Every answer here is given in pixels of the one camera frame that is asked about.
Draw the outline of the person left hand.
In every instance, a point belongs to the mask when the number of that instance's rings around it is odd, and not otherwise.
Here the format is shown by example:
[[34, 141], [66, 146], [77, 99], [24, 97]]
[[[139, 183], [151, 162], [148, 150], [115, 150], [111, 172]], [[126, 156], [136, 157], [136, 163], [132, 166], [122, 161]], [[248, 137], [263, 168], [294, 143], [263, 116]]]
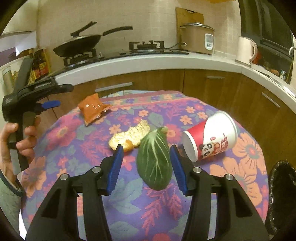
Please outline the person left hand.
[[34, 124], [25, 128], [24, 132], [27, 137], [17, 142], [17, 150], [9, 149], [8, 138], [18, 130], [18, 123], [6, 123], [1, 131], [1, 171], [14, 186], [17, 186], [17, 175], [14, 174], [12, 161], [18, 160], [18, 154], [24, 156], [28, 164], [33, 161], [35, 157], [34, 147], [37, 143], [37, 127], [40, 121], [41, 118], [36, 117]]

